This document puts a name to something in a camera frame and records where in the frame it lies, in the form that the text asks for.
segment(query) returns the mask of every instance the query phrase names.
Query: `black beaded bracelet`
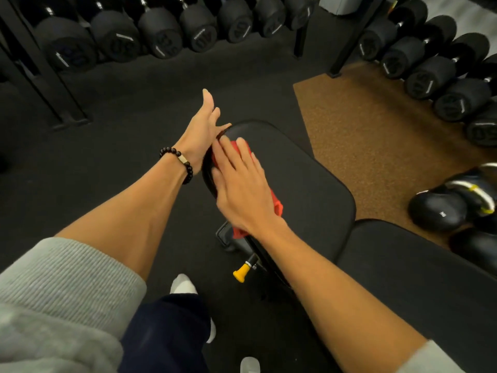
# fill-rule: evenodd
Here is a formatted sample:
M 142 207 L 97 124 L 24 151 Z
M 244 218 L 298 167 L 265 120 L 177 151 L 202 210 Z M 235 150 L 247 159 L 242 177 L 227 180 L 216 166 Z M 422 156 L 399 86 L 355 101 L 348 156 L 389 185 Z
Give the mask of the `black beaded bracelet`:
M 191 179 L 193 178 L 193 168 L 191 167 L 190 162 L 188 162 L 185 156 L 183 156 L 181 152 L 179 150 L 176 150 L 175 148 L 162 148 L 160 150 L 160 157 L 162 158 L 162 156 L 166 153 L 173 153 L 176 157 L 178 157 L 181 163 L 185 165 L 187 175 L 185 180 L 183 181 L 183 184 L 190 183 Z

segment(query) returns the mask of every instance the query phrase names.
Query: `shoe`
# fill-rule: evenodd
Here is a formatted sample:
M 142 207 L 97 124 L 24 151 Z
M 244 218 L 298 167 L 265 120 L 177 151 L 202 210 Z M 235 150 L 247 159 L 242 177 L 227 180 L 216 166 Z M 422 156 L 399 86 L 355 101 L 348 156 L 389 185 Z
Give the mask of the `shoe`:
M 195 285 L 193 285 L 190 278 L 185 274 L 179 274 L 172 281 L 171 290 L 169 293 L 171 295 L 177 295 L 179 293 L 194 293 L 196 295 L 198 294 Z M 211 334 L 209 335 L 209 338 L 206 343 L 211 343 L 215 337 L 216 337 L 216 325 L 214 324 L 211 318 Z
M 244 357 L 240 363 L 240 373 L 260 373 L 259 360 L 255 357 Z

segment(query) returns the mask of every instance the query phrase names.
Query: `hand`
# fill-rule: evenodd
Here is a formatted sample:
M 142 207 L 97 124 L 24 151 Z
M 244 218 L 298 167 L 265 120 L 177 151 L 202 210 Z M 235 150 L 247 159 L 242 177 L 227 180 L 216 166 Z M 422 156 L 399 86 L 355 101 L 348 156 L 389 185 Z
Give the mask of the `hand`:
M 221 115 L 219 107 L 214 108 L 214 99 L 206 89 L 202 90 L 204 103 L 186 127 L 183 136 L 174 144 L 183 156 L 189 160 L 193 173 L 197 174 L 202 167 L 205 152 L 221 131 L 224 131 L 231 123 L 216 127 L 216 122 Z
M 212 143 L 219 169 L 212 169 L 217 188 L 217 207 L 231 224 L 258 238 L 275 220 L 271 189 L 264 169 L 255 154 L 249 153 L 241 137 L 237 139 L 240 154 L 230 139 L 222 136 Z

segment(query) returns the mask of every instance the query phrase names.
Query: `gray sweatshirt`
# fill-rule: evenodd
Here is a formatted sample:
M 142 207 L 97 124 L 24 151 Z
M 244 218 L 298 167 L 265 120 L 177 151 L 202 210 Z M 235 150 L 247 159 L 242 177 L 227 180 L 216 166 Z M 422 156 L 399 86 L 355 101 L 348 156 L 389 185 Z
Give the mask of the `gray sweatshirt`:
M 115 372 L 119 340 L 146 289 L 91 246 L 42 240 L 0 275 L 0 371 Z M 463 373 L 433 341 L 397 373 L 421 372 Z

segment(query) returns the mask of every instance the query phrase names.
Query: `black padded cushion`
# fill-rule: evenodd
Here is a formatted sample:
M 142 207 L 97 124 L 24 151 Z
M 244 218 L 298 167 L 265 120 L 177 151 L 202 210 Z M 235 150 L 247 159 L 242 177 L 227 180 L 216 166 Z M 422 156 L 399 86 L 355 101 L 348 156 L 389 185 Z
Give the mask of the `black padded cushion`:
M 257 155 L 269 185 L 283 204 L 283 218 L 313 249 L 334 260 L 355 219 L 350 191 L 319 162 L 301 150 L 273 125 L 246 120 L 226 130 L 230 140 L 243 137 Z M 205 156 L 202 174 L 214 196 L 212 151 Z
M 338 266 L 466 372 L 497 366 L 497 281 L 397 225 L 356 222 Z

